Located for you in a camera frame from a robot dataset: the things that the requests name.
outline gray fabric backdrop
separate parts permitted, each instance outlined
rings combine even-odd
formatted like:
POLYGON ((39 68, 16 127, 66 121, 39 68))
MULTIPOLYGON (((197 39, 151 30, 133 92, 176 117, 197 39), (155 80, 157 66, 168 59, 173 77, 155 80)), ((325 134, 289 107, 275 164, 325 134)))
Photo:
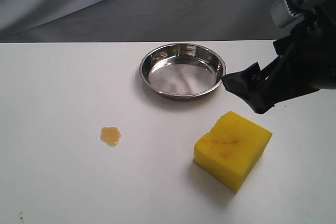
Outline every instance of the gray fabric backdrop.
POLYGON ((0 42, 276 39, 291 28, 273 24, 269 9, 276 0, 99 1, 43 0, 42 7, 0 26, 0 42))

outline yellow sponge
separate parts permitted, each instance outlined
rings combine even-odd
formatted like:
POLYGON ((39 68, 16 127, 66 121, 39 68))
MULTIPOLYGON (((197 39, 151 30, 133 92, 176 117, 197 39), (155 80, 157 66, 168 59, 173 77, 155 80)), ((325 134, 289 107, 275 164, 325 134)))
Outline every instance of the yellow sponge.
POLYGON ((238 191, 271 136, 268 130, 228 112, 195 144, 194 162, 238 191))

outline metal pet bowl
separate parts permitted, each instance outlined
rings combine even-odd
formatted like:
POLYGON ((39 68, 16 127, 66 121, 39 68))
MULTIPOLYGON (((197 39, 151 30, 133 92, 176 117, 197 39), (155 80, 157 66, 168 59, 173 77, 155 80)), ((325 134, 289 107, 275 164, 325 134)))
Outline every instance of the metal pet bowl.
POLYGON ((153 91, 176 100, 191 100, 214 91, 226 73, 218 54, 194 44, 169 44, 148 53, 140 76, 153 91))

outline bowl rim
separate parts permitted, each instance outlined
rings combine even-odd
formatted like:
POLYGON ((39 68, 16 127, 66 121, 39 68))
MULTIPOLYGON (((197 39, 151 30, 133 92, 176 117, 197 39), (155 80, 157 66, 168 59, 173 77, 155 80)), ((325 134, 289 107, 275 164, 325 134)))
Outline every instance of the bowl rim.
POLYGON ((139 66, 139 74, 140 74, 140 77, 142 79, 142 81, 147 85, 147 87, 149 87, 151 90, 153 90, 154 92, 158 93, 158 94, 161 94, 161 95, 164 95, 164 96, 167 96, 167 97, 170 97, 170 98, 196 98, 196 97, 200 97, 200 96, 203 96, 203 95, 206 95, 212 91, 214 91, 216 88, 219 87, 220 84, 222 84, 222 77, 219 79, 219 81, 216 82, 215 85, 213 85, 211 88, 203 91, 203 92, 200 92, 200 93, 196 93, 196 94, 170 94, 170 93, 167 93, 167 92, 164 92, 164 91, 161 91, 161 90, 158 90, 156 88, 154 88, 148 81, 147 79, 145 78, 145 76, 143 75, 143 72, 142 72, 142 68, 143 68, 143 64, 144 62, 146 61, 146 59, 153 53, 155 53, 156 51, 159 51, 161 50, 162 48, 165 48, 165 47, 170 47, 170 46, 177 46, 177 45, 184 45, 184 46, 195 46, 196 48, 202 48, 206 51, 208 51, 209 53, 213 54, 216 56, 216 58, 220 61, 220 63, 222 64, 223 66, 223 75, 222 77, 226 74, 227 72, 227 69, 226 69, 226 65, 224 63, 224 60, 214 51, 212 51, 211 49, 207 48, 207 47, 204 47, 204 46, 201 46, 201 45, 197 45, 197 44, 193 44, 193 43, 170 43, 170 44, 166 44, 166 45, 163 45, 163 46, 160 46, 160 47, 157 47, 153 50, 151 50, 149 53, 147 53, 145 55, 145 57, 143 57, 143 59, 141 60, 141 63, 140 63, 140 66, 139 66))

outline white tabletop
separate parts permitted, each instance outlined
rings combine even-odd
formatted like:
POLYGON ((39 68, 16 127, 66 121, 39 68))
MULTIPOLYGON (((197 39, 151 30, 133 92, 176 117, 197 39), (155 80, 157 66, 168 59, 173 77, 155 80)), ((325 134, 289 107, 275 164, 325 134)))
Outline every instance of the white tabletop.
MULTIPOLYGON (((223 86, 167 100, 138 77, 163 44, 0 44, 0 223, 333 223, 336 91, 264 115, 223 86), (228 111, 274 133, 237 194, 192 162, 228 111), (105 126, 119 128, 116 147, 105 126)), ((271 41, 197 44, 228 72, 275 57, 271 41)))

